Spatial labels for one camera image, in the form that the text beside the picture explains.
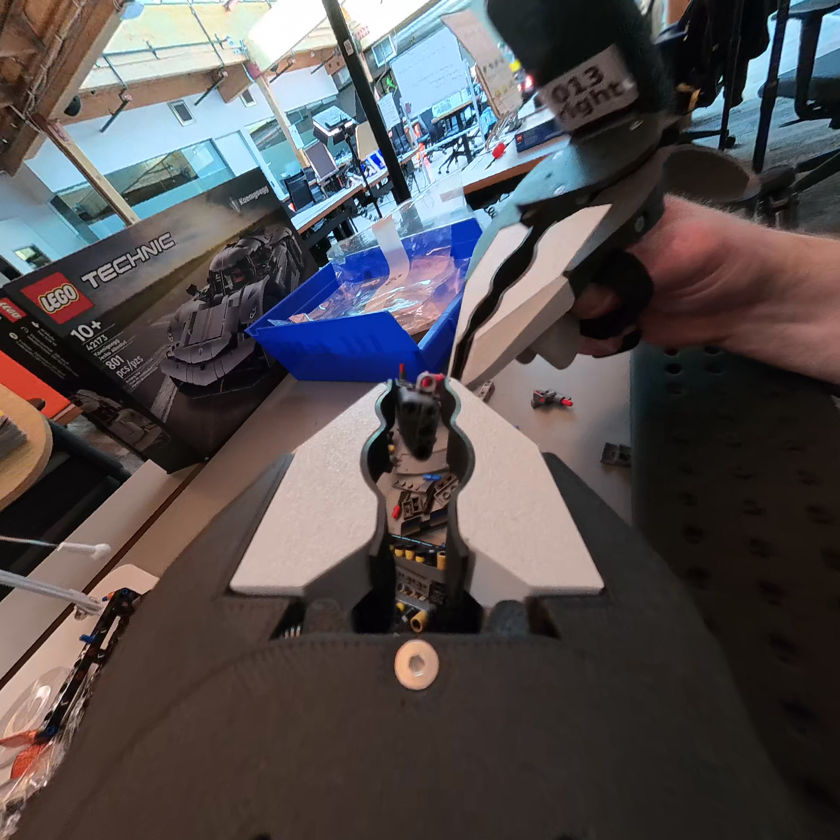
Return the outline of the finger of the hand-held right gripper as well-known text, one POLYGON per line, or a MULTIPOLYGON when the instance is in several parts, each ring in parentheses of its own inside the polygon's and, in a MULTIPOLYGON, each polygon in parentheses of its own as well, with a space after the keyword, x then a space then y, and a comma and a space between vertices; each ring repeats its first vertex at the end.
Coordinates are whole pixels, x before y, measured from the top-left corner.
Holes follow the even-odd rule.
MULTIPOLYGON (((534 226, 538 230, 538 242, 525 281, 533 281, 535 291, 535 340, 571 309, 574 292, 564 271, 611 207, 609 203, 587 206, 558 222, 534 226)), ((466 386, 482 382, 462 381, 466 386)))
POLYGON ((533 344, 533 281, 525 281, 538 230, 516 223, 482 235, 463 289, 448 377, 483 382, 533 344))

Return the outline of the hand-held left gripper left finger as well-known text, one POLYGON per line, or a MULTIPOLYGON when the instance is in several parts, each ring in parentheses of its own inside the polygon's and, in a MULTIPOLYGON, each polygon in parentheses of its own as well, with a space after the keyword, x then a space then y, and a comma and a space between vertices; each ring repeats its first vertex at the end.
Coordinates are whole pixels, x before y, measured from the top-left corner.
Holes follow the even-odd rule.
POLYGON ((273 634, 392 629, 396 570, 377 481, 392 468, 394 400, 392 381, 371 386, 294 449, 272 487, 229 589, 284 602, 273 634))

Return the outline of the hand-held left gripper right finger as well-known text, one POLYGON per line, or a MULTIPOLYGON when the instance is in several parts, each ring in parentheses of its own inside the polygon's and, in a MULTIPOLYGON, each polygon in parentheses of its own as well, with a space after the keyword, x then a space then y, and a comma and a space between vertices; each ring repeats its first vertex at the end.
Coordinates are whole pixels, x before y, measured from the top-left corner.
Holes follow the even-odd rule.
POLYGON ((543 453, 465 385, 446 381, 450 465, 459 473, 448 546, 486 617, 500 604, 598 596, 595 566, 543 453))

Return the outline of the grey lego engine block assembly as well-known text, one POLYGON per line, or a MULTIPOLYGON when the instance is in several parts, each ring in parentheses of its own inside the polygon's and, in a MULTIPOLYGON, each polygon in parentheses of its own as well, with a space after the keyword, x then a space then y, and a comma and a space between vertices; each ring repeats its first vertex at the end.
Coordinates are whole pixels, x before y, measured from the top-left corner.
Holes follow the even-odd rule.
POLYGON ((421 634, 447 601, 445 547, 391 534, 395 565, 395 627, 421 634))

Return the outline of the dark grey curved lego piece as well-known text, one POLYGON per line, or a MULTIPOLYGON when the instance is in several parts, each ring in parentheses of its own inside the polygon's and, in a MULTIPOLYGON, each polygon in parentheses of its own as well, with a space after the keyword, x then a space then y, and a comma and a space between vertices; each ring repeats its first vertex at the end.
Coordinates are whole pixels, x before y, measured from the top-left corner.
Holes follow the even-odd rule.
POLYGON ((395 420, 412 457, 426 461, 433 453, 440 423, 440 392, 445 376, 426 371, 415 382, 397 381, 395 420))

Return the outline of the person's right forearm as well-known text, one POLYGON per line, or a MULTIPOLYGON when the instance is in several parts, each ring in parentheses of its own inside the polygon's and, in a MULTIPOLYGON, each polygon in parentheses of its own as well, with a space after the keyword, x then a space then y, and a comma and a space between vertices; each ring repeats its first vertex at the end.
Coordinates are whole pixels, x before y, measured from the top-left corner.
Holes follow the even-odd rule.
POLYGON ((778 365, 839 384, 839 243, 780 234, 778 365))

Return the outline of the lego set box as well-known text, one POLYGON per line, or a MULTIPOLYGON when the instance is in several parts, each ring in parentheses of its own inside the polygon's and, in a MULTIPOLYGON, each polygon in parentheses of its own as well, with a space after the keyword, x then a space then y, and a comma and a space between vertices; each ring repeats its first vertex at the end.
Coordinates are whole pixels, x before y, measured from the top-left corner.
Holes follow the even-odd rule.
POLYGON ((250 328, 317 270, 254 169, 2 289, 2 351, 171 474, 287 376, 250 328))

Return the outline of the person's right hand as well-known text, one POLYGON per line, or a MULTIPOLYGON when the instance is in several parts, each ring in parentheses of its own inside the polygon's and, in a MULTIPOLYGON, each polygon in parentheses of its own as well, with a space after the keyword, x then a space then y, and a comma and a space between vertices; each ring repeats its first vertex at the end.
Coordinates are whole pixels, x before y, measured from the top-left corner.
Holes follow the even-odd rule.
POLYGON ((627 330, 664 349, 715 345, 789 368, 778 307, 796 241, 790 232, 667 196, 659 222, 627 252, 654 284, 627 330))

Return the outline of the dark blue box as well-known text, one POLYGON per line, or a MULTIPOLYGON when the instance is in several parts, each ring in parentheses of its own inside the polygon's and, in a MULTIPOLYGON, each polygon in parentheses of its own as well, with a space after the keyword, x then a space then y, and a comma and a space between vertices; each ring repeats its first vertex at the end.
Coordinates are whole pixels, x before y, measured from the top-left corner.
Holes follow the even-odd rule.
POLYGON ((564 136, 564 130, 551 119, 516 132, 515 144, 520 154, 564 136))

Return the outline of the empty clear plastic bags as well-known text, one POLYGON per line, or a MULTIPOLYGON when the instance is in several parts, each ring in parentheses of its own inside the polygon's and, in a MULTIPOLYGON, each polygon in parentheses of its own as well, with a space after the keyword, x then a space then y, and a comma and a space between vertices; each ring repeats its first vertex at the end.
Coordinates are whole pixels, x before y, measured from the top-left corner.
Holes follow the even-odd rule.
POLYGON ((481 227, 454 176, 331 246, 329 261, 267 313, 269 326, 393 315, 410 335, 431 329, 461 292, 481 227))

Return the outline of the blue plastic bin with label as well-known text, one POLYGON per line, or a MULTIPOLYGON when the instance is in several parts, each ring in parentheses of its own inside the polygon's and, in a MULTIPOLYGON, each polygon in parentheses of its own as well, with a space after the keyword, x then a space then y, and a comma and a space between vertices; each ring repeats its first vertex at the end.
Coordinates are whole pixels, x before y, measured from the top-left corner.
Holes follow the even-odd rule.
POLYGON ((393 315, 271 327, 267 313, 247 327, 247 335, 300 381, 381 382, 404 364, 410 377, 445 371, 453 348, 463 288, 431 329, 412 336, 393 315))

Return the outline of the white board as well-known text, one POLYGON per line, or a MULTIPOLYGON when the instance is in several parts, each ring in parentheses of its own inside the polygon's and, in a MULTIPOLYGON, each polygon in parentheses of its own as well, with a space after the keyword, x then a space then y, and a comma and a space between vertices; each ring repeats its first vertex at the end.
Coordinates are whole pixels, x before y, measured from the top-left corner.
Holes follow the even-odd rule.
POLYGON ((459 42, 446 26, 396 56, 391 69, 411 118, 467 88, 459 42))

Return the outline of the black pole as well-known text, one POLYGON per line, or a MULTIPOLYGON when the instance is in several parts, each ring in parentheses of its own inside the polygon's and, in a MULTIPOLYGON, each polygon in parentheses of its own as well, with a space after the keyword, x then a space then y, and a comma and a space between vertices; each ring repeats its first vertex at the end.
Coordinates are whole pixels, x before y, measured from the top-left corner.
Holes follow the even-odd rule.
POLYGON ((411 199, 411 193, 403 174, 402 166, 394 150, 388 129, 375 101, 371 83, 365 74, 365 64, 361 58, 355 39, 339 1, 322 1, 329 25, 336 38, 338 48, 344 58, 354 88, 359 96, 367 122, 370 124, 378 148, 382 154, 388 175, 392 182, 392 193, 397 205, 411 199))

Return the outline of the black office chair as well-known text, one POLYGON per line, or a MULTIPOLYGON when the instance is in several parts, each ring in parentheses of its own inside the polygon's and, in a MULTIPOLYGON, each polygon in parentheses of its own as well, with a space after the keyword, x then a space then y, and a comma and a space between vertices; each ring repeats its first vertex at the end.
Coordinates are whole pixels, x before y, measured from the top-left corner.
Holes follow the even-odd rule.
POLYGON ((796 225, 799 196, 838 174, 838 150, 794 164, 764 169, 774 106, 791 100, 792 123, 828 121, 838 130, 838 50, 818 56, 823 20, 838 2, 688 2, 681 18, 664 29, 656 46, 675 83, 681 122, 711 105, 724 103, 716 132, 671 130, 671 153, 664 168, 668 193, 710 203, 777 228, 796 225), (770 48, 766 80, 759 90, 759 124, 750 168, 727 151, 731 110, 742 101, 749 63, 770 48))

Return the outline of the large black lego frame assembly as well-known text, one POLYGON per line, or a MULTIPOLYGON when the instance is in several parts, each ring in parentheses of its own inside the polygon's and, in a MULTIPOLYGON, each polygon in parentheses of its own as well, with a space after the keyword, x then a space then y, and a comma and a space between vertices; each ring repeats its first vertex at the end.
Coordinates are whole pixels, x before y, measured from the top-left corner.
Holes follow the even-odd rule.
POLYGON ((93 629, 80 636, 83 643, 80 655, 62 685, 56 703, 37 730, 33 744, 47 744, 62 731, 91 673, 108 661, 142 599, 141 593, 128 587, 122 587, 104 599, 104 609, 93 629))

